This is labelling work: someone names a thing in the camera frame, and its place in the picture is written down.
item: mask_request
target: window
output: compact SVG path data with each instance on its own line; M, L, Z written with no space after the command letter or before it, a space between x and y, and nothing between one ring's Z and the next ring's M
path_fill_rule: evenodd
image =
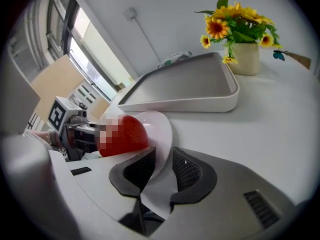
M34 128L38 125L39 121L40 121L40 117L37 115L36 112L33 112L28 121L26 129L34 130Z
M49 51L57 60L68 54L87 81L107 100L132 78L100 36L76 0L50 0L47 21Z
M75 88L73 94L69 97L69 100L74 102L74 98L79 99L87 107L90 107L90 105L96 101L97 94L95 94L95 91L86 83L81 83Z

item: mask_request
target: red apple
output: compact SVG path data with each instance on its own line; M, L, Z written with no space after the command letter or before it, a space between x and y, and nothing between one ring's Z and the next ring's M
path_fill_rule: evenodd
M131 115L107 119L105 131L100 131L97 148L103 157L110 157L148 147L146 129Z

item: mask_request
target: yellow flower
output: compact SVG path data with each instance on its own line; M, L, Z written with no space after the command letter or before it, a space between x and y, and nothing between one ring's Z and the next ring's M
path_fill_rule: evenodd
M259 24L262 24L263 22L261 17L257 14L257 10L251 9L250 7L243 8L241 10L241 17L252 22L257 22Z
M229 57L227 55L223 56L223 60L222 60L223 64L227 64L231 62L238 64L238 61L234 57Z
M242 8L241 8L241 3L237 2L237 1L234 1L234 8L235 8L236 10L241 10L241 9L242 9Z
M262 20L262 24L265 24L265 25L269 25L269 24L272 24L272 25L275 25L274 24L274 22L271 20L271 19L269 19L269 18L267 18L267 17L265 17L265 16L260 16L260 19Z
M273 44L274 44L274 38L271 35L269 35L267 33L262 35L262 38L261 38L259 45L261 45L263 47L270 47Z
M208 15L204 15L204 20L206 21L206 20L210 20L210 19L212 19L213 18L213 16L211 15L211 16L208 16Z
M227 22L222 21L221 19L208 19L205 21L206 29L205 31L215 39L223 39L228 35L228 30L230 29L227 25Z
M221 6L220 9L216 9L213 17L215 19L225 19L227 16L234 17L241 13L240 9L236 9L232 5L228 5L228 7Z
M273 44L273 47L278 50L283 48L283 46L281 44L275 44L275 43Z
M211 41L210 41L209 37L204 34L201 36L200 42L202 43L202 47L205 49L208 49L211 45Z

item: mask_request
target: white table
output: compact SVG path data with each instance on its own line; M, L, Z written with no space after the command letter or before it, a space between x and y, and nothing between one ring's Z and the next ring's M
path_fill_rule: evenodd
M312 196L319 175L320 83L296 60L285 56L282 61L272 54L260 50L258 75L235 75L240 91L232 111L164 114L172 125L174 146L243 164L298 204ZM114 98L101 122L124 114L117 105L132 86ZM146 187L148 196L142 195L142 202L163 218L169 216L168 197L175 191L171 172L168 163L159 174L168 193L153 186ZM156 197L163 198L166 208Z

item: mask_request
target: white vase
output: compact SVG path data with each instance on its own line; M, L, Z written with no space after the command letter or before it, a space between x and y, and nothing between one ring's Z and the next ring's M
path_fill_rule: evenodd
M233 56L238 63L228 63L234 74L253 76L260 71L259 48L257 43L235 43Z

